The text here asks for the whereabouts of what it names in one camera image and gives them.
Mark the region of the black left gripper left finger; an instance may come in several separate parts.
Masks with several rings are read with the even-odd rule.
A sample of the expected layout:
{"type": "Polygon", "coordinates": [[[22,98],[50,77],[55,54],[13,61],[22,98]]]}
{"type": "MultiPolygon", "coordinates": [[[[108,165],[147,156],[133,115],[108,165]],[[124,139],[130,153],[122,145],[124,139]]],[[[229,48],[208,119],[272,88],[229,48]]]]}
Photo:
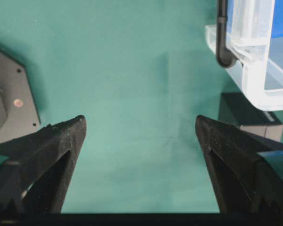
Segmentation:
{"type": "Polygon", "coordinates": [[[59,213],[87,131],[73,119],[0,144],[0,213],[59,213]]]}

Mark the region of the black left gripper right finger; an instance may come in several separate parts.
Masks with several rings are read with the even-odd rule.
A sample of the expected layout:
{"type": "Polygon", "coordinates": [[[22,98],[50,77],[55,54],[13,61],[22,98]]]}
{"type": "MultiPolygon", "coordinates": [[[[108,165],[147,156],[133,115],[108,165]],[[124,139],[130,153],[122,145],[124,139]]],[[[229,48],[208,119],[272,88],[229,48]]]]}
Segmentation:
{"type": "Polygon", "coordinates": [[[283,179],[262,156],[283,143],[203,115],[195,130],[220,212],[283,214],[283,179]]]}

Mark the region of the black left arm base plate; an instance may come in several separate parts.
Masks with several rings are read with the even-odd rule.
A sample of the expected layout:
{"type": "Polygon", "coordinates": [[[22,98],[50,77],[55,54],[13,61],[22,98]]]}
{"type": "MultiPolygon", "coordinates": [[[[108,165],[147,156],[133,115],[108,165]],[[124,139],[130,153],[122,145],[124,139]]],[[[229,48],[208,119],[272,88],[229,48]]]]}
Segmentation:
{"type": "Polygon", "coordinates": [[[35,133],[39,127],[26,66],[0,49],[0,143],[35,133]]]}

